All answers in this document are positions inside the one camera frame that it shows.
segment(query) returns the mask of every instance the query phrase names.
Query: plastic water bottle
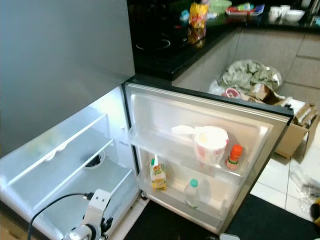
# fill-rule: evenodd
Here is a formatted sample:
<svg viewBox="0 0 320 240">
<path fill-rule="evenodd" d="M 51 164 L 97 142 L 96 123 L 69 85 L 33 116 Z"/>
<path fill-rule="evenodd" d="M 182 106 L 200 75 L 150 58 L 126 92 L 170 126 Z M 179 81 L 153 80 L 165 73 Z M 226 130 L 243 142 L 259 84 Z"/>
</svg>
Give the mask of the plastic water bottle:
<svg viewBox="0 0 320 240">
<path fill-rule="evenodd" d="M 200 198 L 198 192 L 198 181 L 196 179 L 191 179 L 190 183 L 185 187 L 185 202 L 191 208 L 195 209 L 199 206 Z"/>
</svg>

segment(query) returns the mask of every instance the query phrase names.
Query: snack bag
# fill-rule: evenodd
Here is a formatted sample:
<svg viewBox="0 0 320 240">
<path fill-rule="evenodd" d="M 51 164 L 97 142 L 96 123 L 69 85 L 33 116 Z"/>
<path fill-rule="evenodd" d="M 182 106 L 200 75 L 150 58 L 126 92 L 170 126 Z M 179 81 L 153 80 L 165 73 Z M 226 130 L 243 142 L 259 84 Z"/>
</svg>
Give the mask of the snack bag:
<svg viewBox="0 0 320 240">
<path fill-rule="evenodd" d="M 189 24 L 194 29 L 203 29 L 206 26 L 206 19 L 208 13 L 207 4 L 192 3 L 189 14 Z"/>
<path fill-rule="evenodd" d="M 158 158 L 152 159 L 150 164 L 150 177 L 154 190 L 167 190 L 166 171 L 163 163 L 158 164 Z"/>
</svg>

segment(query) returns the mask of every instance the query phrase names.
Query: cardboard box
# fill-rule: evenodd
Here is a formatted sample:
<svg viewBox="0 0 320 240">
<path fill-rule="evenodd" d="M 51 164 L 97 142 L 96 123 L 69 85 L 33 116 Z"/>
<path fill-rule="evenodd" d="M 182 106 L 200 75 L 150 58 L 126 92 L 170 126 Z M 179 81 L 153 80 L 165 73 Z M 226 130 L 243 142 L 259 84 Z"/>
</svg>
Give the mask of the cardboard box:
<svg viewBox="0 0 320 240">
<path fill-rule="evenodd" d="M 303 155 L 305 155 L 308 152 L 312 142 L 314 141 L 318 122 L 319 115 L 316 115 L 313 118 L 309 128 L 304 128 L 302 126 L 291 123 L 275 152 L 284 156 L 285 158 L 290 158 L 295 153 L 299 145 L 304 140 L 305 135 L 307 134 L 305 149 L 303 151 Z"/>
</svg>

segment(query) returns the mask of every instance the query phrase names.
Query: open refrigerator door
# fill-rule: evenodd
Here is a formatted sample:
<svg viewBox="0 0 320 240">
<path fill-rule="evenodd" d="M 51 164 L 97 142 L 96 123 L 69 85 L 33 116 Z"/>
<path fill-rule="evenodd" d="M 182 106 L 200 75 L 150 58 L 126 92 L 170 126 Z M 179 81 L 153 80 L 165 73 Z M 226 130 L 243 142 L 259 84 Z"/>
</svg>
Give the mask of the open refrigerator door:
<svg viewBox="0 0 320 240">
<path fill-rule="evenodd" d="M 132 124 L 128 136 L 138 153 L 139 187 L 160 205 L 216 234 L 223 233 L 292 117 L 171 89 L 175 91 L 134 83 L 125 86 Z M 181 126 L 185 134 L 177 130 Z M 227 139 L 214 135 L 220 149 L 201 149 L 199 128 L 222 129 Z M 230 169 L 225 163 L 235 145 L 242 146 L 243 152 L 237 168 Z M 153 188 L 150 165 L 155 156 L 165 168 L 165 190 Z M 185 189 L 192 179 L 197 180 L 197 207 L 186 204 Z"/>
<path fill-rule="evenodd" d="M 111 193 L 104 212 L 113 218 L 109 234 L 140 190 L 120 87 L 67 118 L 0 160 L 1 201 L 28 222 L 44 206 L 71 193 L 103 189 Z M 60 200 L 35 220 L 52 240 L 78 226 L 89 201 Z"/>
</svg>

